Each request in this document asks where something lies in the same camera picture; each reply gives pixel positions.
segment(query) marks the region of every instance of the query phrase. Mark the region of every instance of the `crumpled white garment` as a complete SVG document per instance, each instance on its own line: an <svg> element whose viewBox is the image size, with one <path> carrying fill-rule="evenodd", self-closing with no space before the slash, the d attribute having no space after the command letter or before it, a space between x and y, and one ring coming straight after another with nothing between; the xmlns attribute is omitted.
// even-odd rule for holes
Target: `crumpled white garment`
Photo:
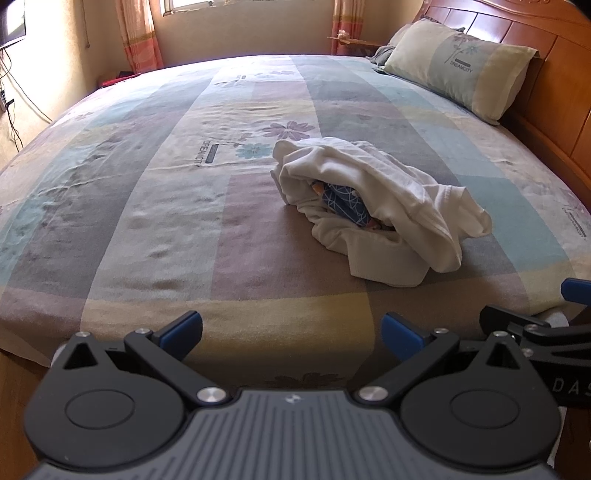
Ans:
<svg viewBox="0 0 591 480"><path fill-rule="evenodd" d="M312 235L349 257L351 274L395 287L419 285L429 268L445 273L462 264L460 240L492 230L488 213L465 187L438 184L367 142L338 138L280 140L271 172L289 205L314 224ZM310 183L354 188L370 215L396 231L369 231L330 211Z"/></svg>

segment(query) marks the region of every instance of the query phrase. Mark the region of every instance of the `wooden headboard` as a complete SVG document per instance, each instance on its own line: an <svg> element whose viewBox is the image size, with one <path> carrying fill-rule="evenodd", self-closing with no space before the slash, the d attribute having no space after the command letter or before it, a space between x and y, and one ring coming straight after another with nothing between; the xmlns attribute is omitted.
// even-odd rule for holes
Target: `wooden headboard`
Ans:
<svg viewBox="0 0 591 480"><path fill-rule="evenodd" d="M483 40L537 48L501 123L591 211L591 22L565 0L424 0L423 14Z"/></svg>

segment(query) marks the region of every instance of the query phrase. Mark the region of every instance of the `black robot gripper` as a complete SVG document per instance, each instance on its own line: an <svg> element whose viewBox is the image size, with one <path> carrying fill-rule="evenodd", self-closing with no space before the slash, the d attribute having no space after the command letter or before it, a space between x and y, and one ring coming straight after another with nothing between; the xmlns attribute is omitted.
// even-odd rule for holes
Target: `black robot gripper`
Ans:
<svg viewBox="0 0 591 480"><path fill-rule="evenodd" d="M562 292L587 304L591 283ZM181 362L202 336L197 312L122 342L78 332L27 406L41 460L27 479L556 478L557 402L590 403L591 328L493 306L480 325L488 338L467 341L389 313L382 340L401 362L360 390L233 397Z"/></svg>

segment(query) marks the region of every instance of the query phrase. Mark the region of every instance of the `bed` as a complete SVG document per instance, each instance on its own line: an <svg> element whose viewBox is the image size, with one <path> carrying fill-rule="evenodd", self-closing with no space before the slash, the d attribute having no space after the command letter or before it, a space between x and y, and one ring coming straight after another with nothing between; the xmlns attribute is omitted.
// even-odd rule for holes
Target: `bed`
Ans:
<svg viewBox="0 0 591 480"><path fill-rule="evenodd" d="M378 335L389 310L477 338L486 304L563 307L561 281L591 278L589 22L559 0L420 13L540 51L506 128L329 56L165 69L64 113L0 172L0 348L47 365L78 330L117 339L194 309L187 362L228 388L351 387L395 361ZM468 187L493 235L416 288L352 277L269 174L277 140L310 137L369 141Z"/></svg>

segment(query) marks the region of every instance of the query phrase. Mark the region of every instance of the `plaid bed sheet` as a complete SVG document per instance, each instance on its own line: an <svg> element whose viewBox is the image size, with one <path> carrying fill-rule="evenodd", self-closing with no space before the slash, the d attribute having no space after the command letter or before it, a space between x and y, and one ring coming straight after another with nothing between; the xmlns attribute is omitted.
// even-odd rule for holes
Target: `plaid bed sheet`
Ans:
<svg viewBox="0 0 591 480"><path fill-rule="evenodd" d="M591 277L591 218L503 128L365 59L263 56L161 70L67 111L0 173L0 348L47 362L77 330L117 339L186 310L188 363L228 387L356 385L387 369L378 326L479 336L495 303L561 304ZM462 267L396 289L349 274L269 174L279 139L365 140L468 187L491 236Z"/></svg>

